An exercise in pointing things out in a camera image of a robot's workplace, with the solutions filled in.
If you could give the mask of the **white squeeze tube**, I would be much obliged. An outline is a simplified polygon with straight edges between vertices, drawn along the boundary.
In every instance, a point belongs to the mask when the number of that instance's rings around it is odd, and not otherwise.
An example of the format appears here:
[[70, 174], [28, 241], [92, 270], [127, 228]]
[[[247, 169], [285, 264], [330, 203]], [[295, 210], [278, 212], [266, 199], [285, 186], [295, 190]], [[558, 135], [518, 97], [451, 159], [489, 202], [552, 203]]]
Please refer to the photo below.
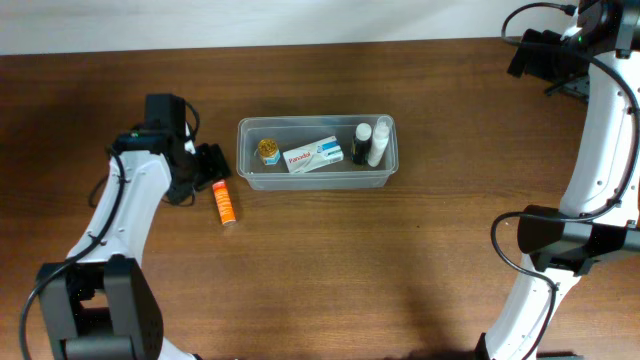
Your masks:
[[367, 156], [367, 163], [371, 167], [377, 167], [382, 159], [389, 142], [393, 121], [390, 116], [378, 118], [372, 132], [371, 147]]

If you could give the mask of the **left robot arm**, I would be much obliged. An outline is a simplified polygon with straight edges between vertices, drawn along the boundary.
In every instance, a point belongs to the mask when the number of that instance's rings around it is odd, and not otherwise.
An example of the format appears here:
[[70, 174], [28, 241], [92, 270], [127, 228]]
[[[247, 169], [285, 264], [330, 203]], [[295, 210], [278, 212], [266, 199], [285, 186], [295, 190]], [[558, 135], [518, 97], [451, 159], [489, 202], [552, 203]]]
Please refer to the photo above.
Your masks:
[[109, 171], [93, 217], [66, 259], [45, 263], [20, 315], [39, 303], [56, 359], [189, 359], [164, 334], [159, 305], [141, 270], [163, 202], [190, 206], [198, 192], [230, 176], [217, 145], [195, 143], [197, 110], [173, 94], [150, 94], [142, 123], [108, 147]]

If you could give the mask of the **clear plastic container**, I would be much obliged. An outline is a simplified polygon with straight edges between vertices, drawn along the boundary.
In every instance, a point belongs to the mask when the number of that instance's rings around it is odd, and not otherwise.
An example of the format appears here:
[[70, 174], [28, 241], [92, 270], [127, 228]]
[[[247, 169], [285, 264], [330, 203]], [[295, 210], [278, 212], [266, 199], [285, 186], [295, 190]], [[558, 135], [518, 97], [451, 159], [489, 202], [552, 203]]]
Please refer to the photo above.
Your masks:
[[[373, 128], [381, 116], [369, 115], [315, 115], [245, 118], [238, 125], [238, 174], [254, 190], [333, 190], [380, 188], [399, 168], [395, 121], [388, 145], [377, 167], [366, 162], [356, 165], [351, 159], [351, 145], [356, 127], [368, 123]], [[299, 174], [291, 174], [283, 160], [283, 153], [329, 136], [338, 139], [344, 159], [340, 162]], [[274, 139], [280, 150], [276, 165], [265, 166], [258, 154], [258, 143], [265, 138]]]

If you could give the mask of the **black bottle with white cap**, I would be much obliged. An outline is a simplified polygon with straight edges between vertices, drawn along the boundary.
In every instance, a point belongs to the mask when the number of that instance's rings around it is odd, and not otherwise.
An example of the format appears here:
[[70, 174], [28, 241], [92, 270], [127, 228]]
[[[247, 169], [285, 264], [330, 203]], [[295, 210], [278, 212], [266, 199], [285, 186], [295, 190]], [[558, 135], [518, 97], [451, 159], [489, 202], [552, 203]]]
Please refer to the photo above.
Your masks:
[[351, 145], [351, 159], [356, 165], [364, 165], [371, 147], [372, 127], [360, 123], [355, 130]]

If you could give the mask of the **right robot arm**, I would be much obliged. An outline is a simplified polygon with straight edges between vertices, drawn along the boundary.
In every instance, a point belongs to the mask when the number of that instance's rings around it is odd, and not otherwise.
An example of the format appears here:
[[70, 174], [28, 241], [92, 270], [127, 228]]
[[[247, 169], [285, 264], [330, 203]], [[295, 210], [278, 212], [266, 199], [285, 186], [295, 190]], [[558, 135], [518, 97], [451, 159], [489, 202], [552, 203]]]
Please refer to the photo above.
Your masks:
[[508, 72], [550, 82], [546, 94], [586, 102], [577, 161], [558, 208], [529, 205], [499, 215], [490, 229], [518, 221], [518, 276], [474, 358], [536, 359], [540, 342], [568, 292], [599, 263], [639, 252], [639, 4], [555, 4], [570, 16], [564, 33], [527, 30], [504, 36], [516, 52]]

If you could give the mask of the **small gold-lid jar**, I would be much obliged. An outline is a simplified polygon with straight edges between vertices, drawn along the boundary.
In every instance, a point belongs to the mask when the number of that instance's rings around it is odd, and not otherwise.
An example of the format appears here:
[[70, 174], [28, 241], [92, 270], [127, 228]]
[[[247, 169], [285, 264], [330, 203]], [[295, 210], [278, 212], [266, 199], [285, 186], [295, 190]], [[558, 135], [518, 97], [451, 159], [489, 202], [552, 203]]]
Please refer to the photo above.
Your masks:
[[261, 161], [265, 166], [273, 166], [278, 163], [280, 159], [280, 150], [274, 139], [262, 139], [258, 143], [257, 150]]

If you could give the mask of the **white Panadol medicine box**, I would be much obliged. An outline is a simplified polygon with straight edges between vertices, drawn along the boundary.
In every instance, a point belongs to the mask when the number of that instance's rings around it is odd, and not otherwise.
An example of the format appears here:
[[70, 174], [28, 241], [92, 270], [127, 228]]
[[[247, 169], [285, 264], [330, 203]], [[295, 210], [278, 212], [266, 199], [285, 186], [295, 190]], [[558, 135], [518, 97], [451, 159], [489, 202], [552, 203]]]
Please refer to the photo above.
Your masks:
[[283, 160], [291, 174], [307, 173], [344, 159], [338, 139], [329, 136], [283, 153]]

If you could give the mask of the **orange effervescent tablet tube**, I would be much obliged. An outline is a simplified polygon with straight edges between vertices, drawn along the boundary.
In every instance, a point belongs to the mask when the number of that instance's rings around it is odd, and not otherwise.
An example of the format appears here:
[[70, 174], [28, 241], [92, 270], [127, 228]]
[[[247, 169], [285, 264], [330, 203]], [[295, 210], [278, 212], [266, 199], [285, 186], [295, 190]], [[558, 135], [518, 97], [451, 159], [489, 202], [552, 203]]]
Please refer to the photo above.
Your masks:
[[219, 180], [213, 183], [212, 189], [221, 223], [224, 226], [235, 223], [237, 219], [226, 181]]

